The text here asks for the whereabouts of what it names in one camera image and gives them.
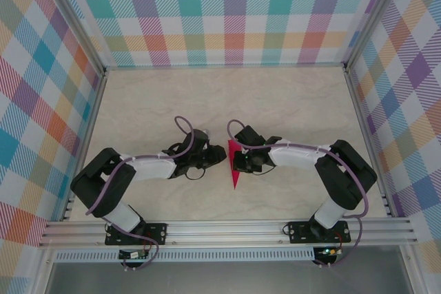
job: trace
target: purple cable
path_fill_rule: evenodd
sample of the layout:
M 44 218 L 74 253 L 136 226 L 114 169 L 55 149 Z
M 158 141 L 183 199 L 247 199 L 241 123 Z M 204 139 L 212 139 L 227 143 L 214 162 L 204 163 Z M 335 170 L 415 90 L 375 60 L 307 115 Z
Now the purple cable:
M 328 151 L 326 149 L 323 148 L 318 148 L 316 146 L 309 146 L 309 145 L 300 145 L 300 144 L 293 144 L 293 143 L 289 143 L 289 144 L 270 144 L 270 145 L 261 145 L 261 146 L 249 146 L 249 145 L 245 145 L 242 144 L 240 142 L 238 142 L 233 134 L 231 133 L 229 127 L 231 126 L 232 123 L 238 123 L 239 125 L 242 126 L 242 128 L 245 127 L 245 125 L 240 122 L 239 120 L 230 120 L 227 124 L 227 132 L 228 132 L 228 136 L 236 141 L 236 143 L 238 145 L 240 145 L 241 147 L 245 148 L 245 149 L 262 149 L 262 148 L 268 148 L 268 147 L 296 147 L 296 148 L 301 148 L 301 149 L 308 149 L 308 150 L 312 150 L 312 151 L 321 151 L 322 153 L 325 153 L 329 156 L 331 156 L 333 159 L 335 159 L 338 163 L 340 163 L 345 170 L 348 172 L 348 174 L 352 177 L 353 181 L 355 182 L 355 184 L 357 185 L 358 189 L 360 190 L 360 193 L 363 197 L 363 202 L 365 204 L 365 210 L 359 214 L 353 214 L 353 215 L 348 215 L 348 216 L 343 216 L 343 218 L 356 218 L 358 220 L 358 222 L 360 223 L 360 231 L 358 233 L 358 237 L 357 240 L 355 242 L 355 244 L 352 246 L 351 250 L 348 252 L 348 254 L 346 254 L 346 256 L 344 256 L 344 258 L 338 260 L 337 262 L 334 263 L 335 264 L 340 264 L 342 261 L 346 260 L 347 257 L 353 252 L 353 250 L 355 248 L 357 248 L 357 246 L 360 244 L 361 241 L 361 236 L 362 236 L 362 232 L 363 232 L 363 225 L 362 225 L 362 221 L 361 218 L 365 217 L 367 212 L 369 211 L 369 202 L 367 200 L 367 196 L 366 196 L 366 192 L 365 189 L 363 189 L 363 186 L 361 185 L 360 180 L 357 178 L 357 176 L 355 175 L 355 173 L 352 171 L 352 169 L 349 167 L 349 165 L 346 164 L 345 161 L 343 161 L 341 158 L 339 158 L 337 155 L 335 155 L 335 153 L 332 153 L 331 151 Z
M 105 184 L 104 184 L 104 186 L 103 186 L 103 189 L 101 190 L 101 192 L 100 192 L 98 198 L 95 200 L 94 204 L 89 208 L 89 210 L 86 211 L 86 213 L 85 213 L 86 215 L 90 215 L 90 214 L 91 214 L 91 213 L 92 213 L 92 212 L 98 207 L 99 203 L 101 202 L 101 200 L 102 200 L 103 197 L 104 197 L 105 192 L 106 192 L 107 189 L 109 188 L 110 183 L 111 183 L 113 177 L 115 177 L 115 174 L 118 172 L 118 170 L 119 170 L 119 169 L 120 169 L 125 163 L 130 162 L 130 161 L 132 161 L 132 160 L 136 160 L 137 158 L 159 158 L 159 159 L 162 159 L 162 160 L 171 160 L 171 159 L 178 158 L 179 156 L 184 155 L 185 153 L 187 153 L 187 152 L 189 151 L 190 148 L 192 148 L 192 145 L 193 145 L 193 142 L 194 142 L 194 130 L 193 130 L 192 124 L 191 124 L 191 123 L 190 123 L 185 117 L 182 117 L 182 116 L 175 116 L 175 118 L 174 118 L 174 122 L 176 123 L 176 125 L 178 125 L 178 128 L 179 128 L 182 132 L 184 132 L 184 133 L 186 133 L 186 132 L 185 132 L 185 130 L 179 125 L 179 123 L 178 123 L 178 119 L 181 119 L 181 120 L 183 120 L 184 122 L 187 123 L 188 127 L 190 128 L 190 132 L 191 132 L 191 134 L 192 134 L 192 138 L 191 138 L 190 143 L 189 143 L 189 145 L 187 146 L 187 148 L 186 148 L 185 150 L 183 150 L 181 153 L 178 153 L 178 154 L 176 154 L 176 155 L 172 155 L 172 156 L 168 156 L 168 155 L 166 155 L 166 156 L 159 156 L 158 154 L 146 154 L 146 155 L 138 155 L 138 156 L 135 156 L 135 157 L 132 157 L 132 158 L 126 158 L 125 160 L 122 160 L 122 161 L 121 161 L 120 163 L 118 163 L 118 165 L 113 169 L 113 171 L 112 171 L 112 173 L 110 174 L 109 178 L 105 181 Z
M 103 218 L 103 219 L 106 222 L 112 224 L 109 220 L 106 220 L 105 218 Z M 142 265 L 140 265 L 137 268 L 129 268 L 127 266 L 127 264 L 125 263 L 126 260 L 123 260 L 123 266 L 125 267 L 125 270 L 138 271 L 138 270 L 144 269 L 147 265 L 149 265 L 149 264 L 151 264 L 153 262 L 153 260 L 156 258 L 156 256 L 158 255 L 158 252 L 159 252 L 159 244 L 158 244 L 158 242 L 156 240 L 153 240 L 153 239 L 151 239 L 149 237 L 144 237 L 143 235 L 137 235 L 137 234 L 134 234 L 134 233 L 127 232 L 126 230 L 123 230 L 121 227 L 118 227 L 115 224 L 112 224 L 112 226 L 115 229 L 117 229 L 118 231 L 124 233 L 125 235 L 129 235 L 129 236 L 131 236 L 133 238 L 136 238 L 136 239 L 142 239 L 142 240 L 151 242 L 152 244 L 154 244 L 156 246 L 156 251 L 154 252 L 153 256 L 148 261 L 145 261 L 144 263 L 142 263 Z

